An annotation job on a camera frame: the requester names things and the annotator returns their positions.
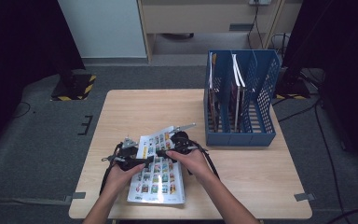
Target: white paper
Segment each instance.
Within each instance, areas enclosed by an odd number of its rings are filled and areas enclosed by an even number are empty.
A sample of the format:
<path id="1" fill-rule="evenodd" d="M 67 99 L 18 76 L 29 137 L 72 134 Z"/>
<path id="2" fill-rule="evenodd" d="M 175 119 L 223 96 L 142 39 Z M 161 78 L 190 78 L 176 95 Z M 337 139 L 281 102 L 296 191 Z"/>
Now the white paper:
<path id="1" fill-rule="evenodd" d="M 155 156 L 149 169 L 132 177 L 128 202 L 134 203 L 184 203 L 185 190 L 183 186 L 180 162 L 172 162 L 156 156 L 156 151 L 174 148 L 170 133 L 173 126 L 148 136 L 141 136 L 136 158 L 146 159 Z"/>
<path id="2" fill-rule="evenodd" d="M 212 60 L 212 53 L 210 52 L 209 53 L 209 89 L 212 89 L 213 87 L 213 76 L 212 76 L 212 63 L 213 63 L 213 60 Z"/>
<path id="3" fill-rule="evenodd" d="M 235 83 L 231 84 L 231 113 L 234 113 L 234 133 L 238 131 L 238 115 L 240 110 L 240 91 L 241 84 L 243 83 L 242 78 L 240 77 L 241 72 L 237 64 L 237 54 L 232 54 L 232 69 L 234 74 Z"/>
<path id="4" fill-rule="evenodd" d="M 237 71 L 237 77 L 240 79 L 241 85 L 242 85 L 243 87 L 245 87 L 245 82 L 243 82 L 241 70 L 240 70 L 240 68 L 238 67 L 237 55 L 235 55 L 235 57 L 233 57 L 233 62 L 234 62 L 235 70 Z"/>

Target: power cord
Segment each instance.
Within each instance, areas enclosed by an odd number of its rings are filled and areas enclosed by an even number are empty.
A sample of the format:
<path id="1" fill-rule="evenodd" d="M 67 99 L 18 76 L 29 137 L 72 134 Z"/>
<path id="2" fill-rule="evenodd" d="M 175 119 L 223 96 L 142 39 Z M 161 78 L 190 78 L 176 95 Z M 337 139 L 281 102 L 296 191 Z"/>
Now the power cord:
<path id="1" fill-rule="evenodd" d="M 324 73 L 322 74 L 322 79 L 319 79 L 318 77 L 316 77 L 313 73 L 312 73 L 312 71 L 310 71 L 310 68 L 307 68 L 308 69 L 308 72 L 310 73 L 310 75 L 313 77 L 313 79 L 315 79 L 317 82 L 319 82 L 319 83 L 324 83 L 324 79 L 325 79 L 325 71 L 324 71 Z"/>
<path id="2" fill-rule="evenodd" d="M 285 101 L 285 100 L 287 100 L 287 99 L 292 99 L 292 98 L 284 98 L 284 99 L 281 99 L 280 101 L 278 101 L 278 102 L 275 102 L 274 104 L 272 104 L 272 105 L 277 105 L 277 104 L 280 104 L 281 102 L 283 102 L 283 101 Z"/>
<path id="3" fill-rule="evenodd" d="M 300 71 L 300 77 L 302 77 L 304 80 L 308 81 L 316 89 L 316 91 L 318 91 L 319 88 L 321 88 L 321 86 L 323 84 L 323 83 L 313 80 L 312 78 L 309 78 L 302 71 Z"/>
<path id="4" fill-rule="evenodd" d="M 294 117 L 294 116 L 297 116 L 297 115 L 300 115 L 300 114 L 304 114 L 305 112 L 312 110 L 312 108 L 314 108 L 320 101 L 321 101 L 321 98 L 319 98 L 319 99 L 316 101 L 315 104 L 313 104 L 312 106 L 310 106 L 310 107 L 308 107 L 308 108 L 305 108 L 305 109 L 303 109 L 303 110 L 301 110 L 301 111 L 298 111 L 298 112 L 296 112 L 295 114 L 292 114 L 292 115 L 290 115 L 290 116 L 287 116 L 286 118 L 278 119 L 278 122 L 283 122 L 283 121 L 288 120 L 288 119 L 290 119 L 290 118 L 292 118 L 292 117 Z"/>
<path id="5" fill-rule="evenodd" d="M 337 182 L 336 167 L 334 166 L 333 158 L 332 158 L 331 152 L 330 152 L 330 148 L 328 147 L 326 138 L 324 136 L 324 129 L 322 128 L 321 121 L 319 120 L 318 104 L 315 104 L 314 111 L 315 111 L 315 117 L 316 117 L 316 121 L 318 123 L 319 131 L 321 132 L 322 139 L 324 140 L 324 147 L 326 149 L 328 159 L 330 160 L 330 165 L 331 165 L 331 170 L 333 172 L 333 178 L 334 178 L 334 184 L 335 184 L 335 187 L 336 187 L 336 193 L 337 193 L 339 208 L 341 209 L 341 213 L 344 214 L 345 213 L 344 206 L 342 205 L 341 193 L 339 191 L 338 182 Z M 351 224 L 350 221 L 346 217 L 345 217 L 345 220 L 347 221 L 348 224 Z"/>
<path id="6" fill-rule="evenodd" d="M 275 105 L 278 104 L 278 103 L 280 103 L 280 102 L 283 102 L 284 100 L 286 100 L 286 99 L 280 100 L 279 102 L 275 103 Z M 319 116 L 318 116 L 317 106 L 318 106 L 318 104 L 319 104 L 321 101 L 322 101 L 322 99 L 319 98 L 319 99 L 316 101 L 316 103 L 313 104 L 311 107 L 308 107 L 308 108 L 306 108 L 306 109 L 304 109 L 304 110 L 301 110 L 301 111 L 299 111 L 299 112 L 297 112 L 297 113 L 295 113 L 295 114 L 293 114 L 293 115 L 291 115 L 291 116 L 288 116 L 288 117 L 286 117 L 286 118 L 284 118 L 284 119 L 280 119 L 280 120 L 278 120 L 278 121 L 279 121 L 279 122 L 282 122 L 282 121 L 288 120 L 288 119 L 290 119 L 290 118 L 292 118 L 292 117 L 294 117 L 294 116 L 296 116 L 296 115 L 303 114 L 303 113 L 305 113 L 305 112 L 311 110 L 312 108 L 314 108 L 316 121 L 317 121 L 317 123 L 318 123 L 319 130 L 320 130 L 321 135 L 322 135 L 322 138 L 323 138 L 323 140 L 324 140 L 324 146 L 325 146 L 325 148 L 326 148 L 327 155 L 328 155 L 328 158 L 329 158 L 329 160 L 330 160 L 330 165 L 331 165 L 331 169 L 332 169 L 332 172 L 333 172 L 333 177 L 334 177 L 334 183 L 335 183 L 335 188 L 336 188 L 338 203 L 339 203 L 339 207 L 340 207 L 340 210 L 341 210 L 341 213 L 342 213 L 340 216 L 335 217 L 335 218 L 331 219 L 330 221 L 328 221 L 327 224 L 333 224 L 333 223 L 335 223 L 336 221 L 341 220 L 342 218 L 345 218 L 346 222 L 347 222 L 348 224 L 351 224 L 351 222 L 348 220 L 348 217 L 351 216 L 351 215 L 353 215 L 353 214 L 358 213 L 358 209 L 354 209 L 354 210 L 352 210 L 352 211 L 350 211 L 350 212 L 345 212 L 345 211 L 344 211 L 344 207 L 343 207 L 342 200 L 341 200 L 341 194 L 340 194 L 339 187 L 338 187 L 338 182 L 337 182 L 336 167 L 334 166 L 333 159 L 332 159 L 331 152 L 330 152 L 330 148 L 329 148 L 328 145 L 327 145 L 327 141 L 326 141 L 325 135 L 324 135 L 324 130 L 323 130 L 323 128 L 322 128 L 322 124 L 321 124 L 321 122 L 320 122 L 320 120 L 319 120 Z"/>
<path id="7" fill-rule="evenodd" d="M 28 112 L 30 112 L 30 110 L 31 110 L 31 105 L 30 105 L 30 104 L 28 104 L 28 103 L 26 103 L 26 102 L 23 102 L 23 101 L 21 101 L 20 104 L 28 105 L 27 111 L 25 111 L 24 113 L 22 113 L 22 114 L 20 114 L 20 115 L 18 115 L 18 116 L 14 116 L 13 119 L 20 118 L 20 117 L 22 117 L 22 116 L 28 114 Z"/>
<path id="8" fill-rule="evenodd" d="M 279 49 L 275 48 L 275 37 L 276 36 L 282 36 L 282 45 Z M 286 37 L 287 39 L 290 39 L 290 35 L 287 35 L 286 33 L 283 33 L 283 34 L 276 34 L 276 35 L 273 35 L 272 38 L 271 38 L 271 44 L 272 44 L 272 48 L 273 49 L 276 49 L 277 53 L 280 53 L 281 52 L 281 55 L 282 55 L 282 59 L 284 59 L 284 51 L 286 50 Z"/>
<path id="9" fill-rule="evenodd" d="M 254 18 L 254 21 L 252 23 L 252 30 L 253 30 L 254 27 L 257 30 L 258 38 L 260 39 L 260 44 L 261 44 L 261 47 L 263 48 L 263 39 L 261 38 L 261 34 L 260 34 L 260 31 L 258 30 L 258 24 L 257 24 L 258 6 L 259 6 L 258 0 L 255 0 L 255 18 Z M 251 44 L 251 38 L 250 38 L 252 30 L 250 30 L 249 33 L 248 33 L 249 49 L 253 49 L 252 44 Z"/>

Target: blue plastic organizer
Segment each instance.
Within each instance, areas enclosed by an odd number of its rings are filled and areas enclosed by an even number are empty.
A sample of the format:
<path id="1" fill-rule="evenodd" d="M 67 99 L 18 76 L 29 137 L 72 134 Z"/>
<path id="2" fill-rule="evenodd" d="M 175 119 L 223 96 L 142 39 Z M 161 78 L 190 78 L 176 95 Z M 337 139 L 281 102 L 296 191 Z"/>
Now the blue plastic organizer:
<path id="1" fill-rule="evenodd" d="M 233 74 L 232 54 L 245 82 L 241 98 L 240 132 L 233 132 L 229 98 Z M 219 126 L 214 131 L 209 102 L 210 68 L 213 66 L 213 92 L 219 103 Z M 210 50 L 204 92 L 205 136 L 207 146 L 266 147 L 275 137 L 269 115 L 270 102 L 281 68 L 275 50 Z"/>

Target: magazine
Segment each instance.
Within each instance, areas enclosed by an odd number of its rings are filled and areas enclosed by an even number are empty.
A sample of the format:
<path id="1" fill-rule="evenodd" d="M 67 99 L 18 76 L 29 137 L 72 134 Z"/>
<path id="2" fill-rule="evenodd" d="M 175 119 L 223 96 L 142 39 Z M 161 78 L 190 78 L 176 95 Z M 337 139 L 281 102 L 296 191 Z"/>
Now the magazine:
<path id="1" fill-rule="evenodd" d="M 215 97 L 215 93 L 218 91 L 213 82 L 214 82 L 214 66 L 216 65 L 216 53 L 209 55 L 209 92 L 208 92 L 208 106 L 209 111 L 211 112 L 211 118 L 213 122 L 213 131 L 218 132 L 219 130 L 219 103 Z"/>
<path id="2" fill-rule="evenodd" d="M 232 78 L 231 80 L 231 94 L 229 99 L 229 106 L 228 109 L 232 115 L 232 118 L 234 118 L 234 129 L 231 131 L 234 133 L 239 133 L 240 130 L 240 123 L 241 123 L 241 104 L 242 96 L 244 95 L 245 91 L 245 83 L 243 82 L 241 70 L 239 68 L 238 62 L 237 62 L 237 55 L 232 54 L 232 61 L 233 61 L 233 67 L 232 67 Z"/>
<path id="3" fill-rule="evenodd" d="M 155 156 L 154 161 L 141 173 L 132 177 L 128 202 L 184 203 L 182 169 L 179 161 L 172 162 L 156 156 L 156 151 L 173 148 L 171 136 L 174 127 L 168 127 L 148 136 L 141 136 L 136 158 Z"/>

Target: electrical outlet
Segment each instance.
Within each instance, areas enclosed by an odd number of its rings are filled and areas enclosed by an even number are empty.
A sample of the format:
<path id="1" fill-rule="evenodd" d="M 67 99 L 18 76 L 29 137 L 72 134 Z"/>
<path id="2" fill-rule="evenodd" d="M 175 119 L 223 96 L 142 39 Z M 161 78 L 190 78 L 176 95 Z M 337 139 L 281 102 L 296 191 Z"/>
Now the electrical outlet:
<path id="1" fill-rule="evenodd" d="M 271 0 L 249 0 L 249 5 L 266 6 L 270 4 L 271 4 Z"/>

